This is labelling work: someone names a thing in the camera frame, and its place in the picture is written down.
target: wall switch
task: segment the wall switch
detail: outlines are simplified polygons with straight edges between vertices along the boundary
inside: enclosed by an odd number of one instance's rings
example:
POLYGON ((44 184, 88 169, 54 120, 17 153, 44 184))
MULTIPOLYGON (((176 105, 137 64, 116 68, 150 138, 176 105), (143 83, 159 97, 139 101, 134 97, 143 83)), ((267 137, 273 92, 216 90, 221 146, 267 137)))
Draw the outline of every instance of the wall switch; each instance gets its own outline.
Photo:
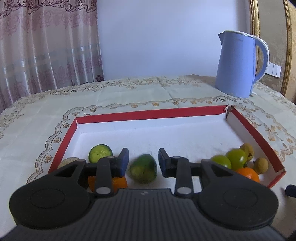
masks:
POLYGON ((266 73, 279 78, 281 76, 281 66, 269 62, 266 73))

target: kettle handle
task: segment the kettle handle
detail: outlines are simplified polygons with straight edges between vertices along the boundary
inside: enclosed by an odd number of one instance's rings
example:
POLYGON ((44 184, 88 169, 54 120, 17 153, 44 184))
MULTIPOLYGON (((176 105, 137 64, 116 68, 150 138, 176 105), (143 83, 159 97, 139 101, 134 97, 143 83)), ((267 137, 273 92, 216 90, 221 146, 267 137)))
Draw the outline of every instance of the kettle handle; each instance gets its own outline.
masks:
POLYGON ((266 73, 268 63, 269 63, 269 49, 268 45, 265 41, 263 41, 261 38, 257 36, 252 36, 255 40, 255 44, 261 48, 262 53, 263 53, 263 66, 260 72, 255 76, 254 83, 257 82, 258 80, 262 79, 263 76, 266 73))

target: floral tablecloth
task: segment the floral tablecloth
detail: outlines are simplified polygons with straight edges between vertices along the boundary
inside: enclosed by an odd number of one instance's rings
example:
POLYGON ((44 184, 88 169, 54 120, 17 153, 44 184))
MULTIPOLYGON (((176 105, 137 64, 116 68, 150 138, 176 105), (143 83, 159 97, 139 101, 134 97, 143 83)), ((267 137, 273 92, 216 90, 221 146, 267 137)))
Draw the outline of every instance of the floral tablecloth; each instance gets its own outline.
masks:
POLYGON ((273 226, 288 236, 296 229, 296 199, 284 189, 296 184, 296 105, 261 83, 247 99, 223 94, 215 78, 119 79, 23 97, 0 115, 0 237, 15 223, 8 209, 11 194, 47 173, 75 117, 137 110, 233 104, 265 137, 287 174, 272 188, 279 199, 273 226))

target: electric kettle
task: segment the electric kettle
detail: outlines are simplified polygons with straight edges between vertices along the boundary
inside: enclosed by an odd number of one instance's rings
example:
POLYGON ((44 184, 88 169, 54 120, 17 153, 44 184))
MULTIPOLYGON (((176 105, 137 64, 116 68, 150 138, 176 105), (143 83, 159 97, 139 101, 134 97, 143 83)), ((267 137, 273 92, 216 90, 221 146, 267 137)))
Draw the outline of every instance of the electric kettle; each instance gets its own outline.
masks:
POLYGON ((257 36, 240 31, 226 30, 218 34, 222 50, 215 87, 225 94, 247 98, 253 85, 266 73, 269 49, 257 36), (256 75, 256 45, 263 53, 263 66, 256 75))

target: kettle spout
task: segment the kettle spout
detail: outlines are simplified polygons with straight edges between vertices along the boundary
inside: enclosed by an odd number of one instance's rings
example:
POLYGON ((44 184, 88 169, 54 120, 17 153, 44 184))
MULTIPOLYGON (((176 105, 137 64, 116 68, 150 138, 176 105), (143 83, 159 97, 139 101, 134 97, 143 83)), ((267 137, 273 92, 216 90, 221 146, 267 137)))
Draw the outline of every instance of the kettle spout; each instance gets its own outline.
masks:
POLYGON ((223 33, 220 33, 218 34, 218 37, 220 39, 220 42, 221 42, 221 45, 223 44, 223 40, 224 40, 224 32, 223 33))

